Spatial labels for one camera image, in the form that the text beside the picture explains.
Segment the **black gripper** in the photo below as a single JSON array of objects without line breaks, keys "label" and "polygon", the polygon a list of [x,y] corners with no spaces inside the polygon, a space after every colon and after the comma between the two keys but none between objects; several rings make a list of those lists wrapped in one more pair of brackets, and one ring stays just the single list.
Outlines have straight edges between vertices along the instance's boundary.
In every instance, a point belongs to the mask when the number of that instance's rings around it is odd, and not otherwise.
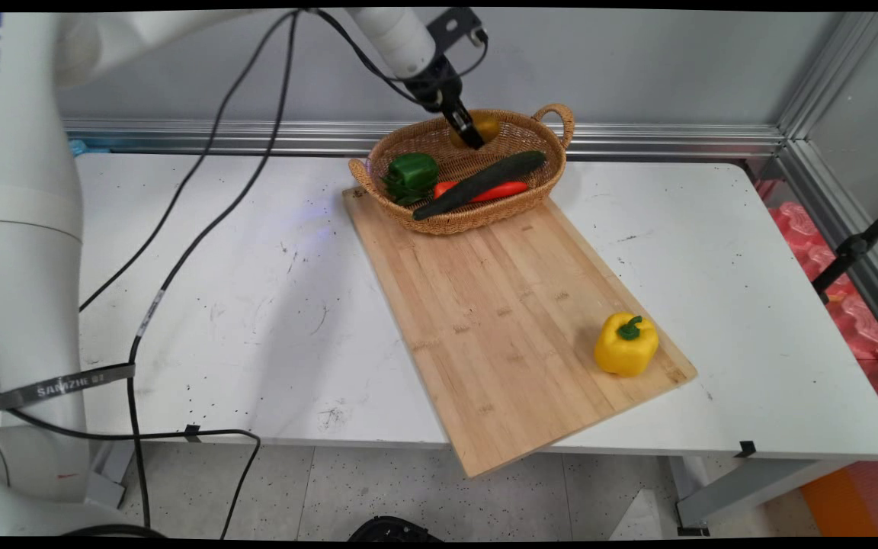
[{"label": "black gripper", "polygon": [[461,101],[463,83],[446,56],[437,56],[421,73],[405,80],[405,89],[429,114],[443,114],[454,147],[481,149],[485,138]]}]

